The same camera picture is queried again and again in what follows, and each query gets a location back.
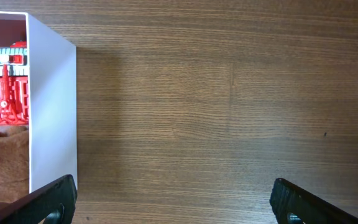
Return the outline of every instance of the brown blanket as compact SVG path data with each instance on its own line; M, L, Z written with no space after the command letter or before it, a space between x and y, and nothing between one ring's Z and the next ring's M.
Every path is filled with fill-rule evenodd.
M0 202L14 202L29 193L29 131L11 127L0 133Z

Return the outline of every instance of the red plastic toy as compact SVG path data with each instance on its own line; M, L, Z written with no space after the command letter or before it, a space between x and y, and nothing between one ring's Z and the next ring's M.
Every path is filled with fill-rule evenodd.
M26 42L16 42L11 48L26 48ZM27 125L29 123L29 94L27 76L11 76L14 64L23 64L24 55L0 55L3 60L0 78L0 125Z

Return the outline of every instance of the white cardboard panel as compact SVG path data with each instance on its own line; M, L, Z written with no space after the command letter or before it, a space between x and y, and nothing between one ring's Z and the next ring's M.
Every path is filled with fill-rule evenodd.
M26 12L2 12L0 11L0 19L5 20L24 20L23 16L27 15Z
M76 47L29 14L30 192L65 175L77 184Z

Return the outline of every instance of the toy vehicle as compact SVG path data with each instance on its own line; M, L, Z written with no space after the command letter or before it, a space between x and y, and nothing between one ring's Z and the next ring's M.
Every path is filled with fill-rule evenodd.
M27 42L0 49L0 125L29 123Z

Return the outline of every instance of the wood grain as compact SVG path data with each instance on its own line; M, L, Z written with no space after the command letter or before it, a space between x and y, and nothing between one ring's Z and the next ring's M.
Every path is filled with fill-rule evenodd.
M275 223L277 177L358 216L358 1L0 10L78 46L75 223Z

